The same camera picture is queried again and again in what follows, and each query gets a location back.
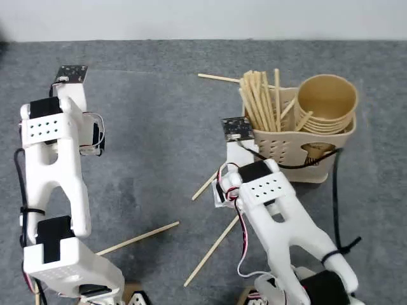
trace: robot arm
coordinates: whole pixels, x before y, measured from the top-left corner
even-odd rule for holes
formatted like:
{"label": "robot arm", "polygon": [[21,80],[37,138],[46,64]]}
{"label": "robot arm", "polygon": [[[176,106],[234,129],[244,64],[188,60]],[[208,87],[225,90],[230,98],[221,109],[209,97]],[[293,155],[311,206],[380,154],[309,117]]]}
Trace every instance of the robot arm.
{"label": "robot arm", "polygon": [[[240,167],[237,172],[226,174],[222,185],[223,189],[238,187],[237,205],[246,214],[265,249],[268,265],[288,304],[311,304],[310,292],[291,266],[289,247],[298,245],[320,261],[337,249],[303,208],[278,164],[268,159]],[[280,214],[282,222],[273,219],[276,214]],[[356,291],[357,277],[342,254],[332,255],[324,266],[339,277],[339,289],[346,294]],[[284,304],[281,301],[272,304]]]}
{"label": "robot arm", "polygon": [[[278,164],[272,159],[254,162],[250,150],[257,153],[258,146],[248,120],[224,119],[223,129],[227,162],[234,165],[212,183],[215,206],[232,207],[230,198],[236,198],[265,249],[274,276],[260,276],[256,280],[258,291],[273,305],[362,304],[349,297],[358,286],[355,273],[342,254],[330,255],[337,247],[315,225]],[[277,214],[282,221],[274,220]],[[289,252],[293,245],[324,261],[326,271],[314,275],[309,270],[304,272],[306,268],[294,268]]]}
{"label": "robot arm", "polygon": [[[86,112],[82,85],[85,68],[63,66],[59,77],[64,81],[57,85],[58,97],[31,102],[20,110],[27,236],[33,244],[24,247],[24,271],[64,296],[80,297],[93,304],[124,305],[121,271],[78,238],[91,231],[80,155],[100,155],[104,142],[100,120]],[[72,218],[46,219],[43,215],[57,186],[68,197]]]}

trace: red and white wire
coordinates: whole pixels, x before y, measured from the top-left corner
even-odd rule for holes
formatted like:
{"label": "red and white wire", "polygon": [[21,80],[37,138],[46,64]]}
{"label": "red and white wire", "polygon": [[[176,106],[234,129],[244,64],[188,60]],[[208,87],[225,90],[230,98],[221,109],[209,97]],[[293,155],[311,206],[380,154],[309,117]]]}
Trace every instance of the red and white wire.
{"label": "red and white wire", "polygon": [[244,259],[246,258],[247,249],[249,248],[249,235],[247,234],[246,223],[244,222],[242,214],[240,213],[240,210],[237,207],[237,200],[235,200],[235,208],[236,208],[237,215],[240,220],[240,225],[242,226],[242,231],[243,231],[243,251],[242,251],[242,257],[240,258],[240,261],[237,265],[237,274],[243,278],[250,278],[254,275],[271,275],[270,272],[266,272],[266,271],[254,271],[249,274],[243,274],[240,272],[240,267],[241,267],[242,263],[244,262]]}
{"label": "red and white wire", "polygon": [[98,143],[96,143],[96,144],[80,145],[79,147],[97,147],[98,145],[100,145],[100,144],[103,142],[103,139],[104,139],[105,127],[104,127],[104,120],[103,120],[103,117],[102,117],[99,113],[90,112],[90,111],[83,112],[83,114],[87,114],[87,115],[90,115],[90,116],[97,116],[97,117],[100,119],[100,122],[101,122],[101,124],[102,124],[103,134],[102,134],[102,137],[100,138],[100,140],[98,141]]}
{"label": "red and white wire", "polygon": [[36,291],[35,291],[34,285],[32,284],[32,281],[31,281],[31,279],[30,279],[30,276],[29,276],[27,273],[23,272],[23,277],[24,277],[25,282],[27,283],[27,286],[28,286],[29,290],[30,290],[33,294],[35,294]]}
{"label": "red and white wire", "polygon": [[239,168],[239,166],[234,162],[227,162],[227,163],[223,164],[221,167],[219,167],[219,170],[217,171],[217,175],[216,175],[216,180],[219,183],[219,185],[221,186],[221,188],[222,188],[222,184],[221,184],[222,171],[226,165],[235,165],[237,168]]}

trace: circuit board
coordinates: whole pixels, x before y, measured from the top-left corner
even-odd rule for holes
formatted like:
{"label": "circuit board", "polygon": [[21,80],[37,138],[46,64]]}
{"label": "circuit board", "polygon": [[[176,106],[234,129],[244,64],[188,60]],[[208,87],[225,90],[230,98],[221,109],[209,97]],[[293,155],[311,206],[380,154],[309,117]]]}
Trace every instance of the circuit board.
{"label": "circuit board", "polygon": [[59,68],[54,83],[64,81],[69,84],[81,84],[85,81],[87,65],[63,65]]}
{"label": "circuit board", "polygon": [[222,126],[224,137],[227,142],[254,139],[252,125],[250,124],[249,119],[244,116],[222,119]]}

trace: white wall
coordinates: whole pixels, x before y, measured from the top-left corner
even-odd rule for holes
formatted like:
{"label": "white wall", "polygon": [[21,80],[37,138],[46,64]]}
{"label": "white wall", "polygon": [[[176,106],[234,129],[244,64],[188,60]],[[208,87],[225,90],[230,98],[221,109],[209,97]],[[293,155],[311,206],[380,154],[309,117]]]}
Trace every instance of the white wall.
{"label": "white wall", "polygon": [[0,0],[10,41],[407,39],[405,0]]}

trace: beige basket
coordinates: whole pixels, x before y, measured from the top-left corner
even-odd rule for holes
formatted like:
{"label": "beige basket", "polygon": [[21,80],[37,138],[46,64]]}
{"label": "beige basket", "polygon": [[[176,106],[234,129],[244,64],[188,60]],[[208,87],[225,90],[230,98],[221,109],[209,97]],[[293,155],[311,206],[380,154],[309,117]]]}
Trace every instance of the beige basket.
{"label": "beige basket", "polygon": [[[283,108],[293,100],[297,88],[281,88],[280,101]],[[294,111],[282,121],[282,130],[293,130],[295,127]],[[343,147],[356,129],[356,117],[346,127],[343,133],[336,135],[316,135],[307,132],[262,132],[254,130],[254,141],[259,145],[260,154],[266,158],[272,158],[283,165],[302,165],[308,156],[308,152],[301,148],[309,143],[328,143],[335,147]],[[329,169],[333,165],[334,158],[322,160],[318,165],[308,166],[298,170],[282,169],[291,182],[322,183],[328,177]]]}

